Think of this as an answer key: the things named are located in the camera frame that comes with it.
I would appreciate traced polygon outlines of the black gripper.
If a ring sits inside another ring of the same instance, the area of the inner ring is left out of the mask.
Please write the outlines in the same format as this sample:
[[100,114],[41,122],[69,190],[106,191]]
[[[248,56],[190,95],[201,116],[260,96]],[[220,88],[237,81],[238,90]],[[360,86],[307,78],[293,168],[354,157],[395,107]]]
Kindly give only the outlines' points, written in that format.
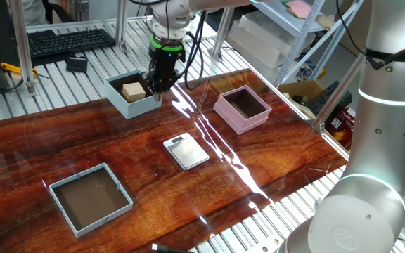
[[174,85],[174,78],[157,84],[153,76],[174,76],[176,61],[186,61],[186,53],[183,48],[149,48],[150,67],[146,75],[148,89],[156,102],[163,99],[163,96]]

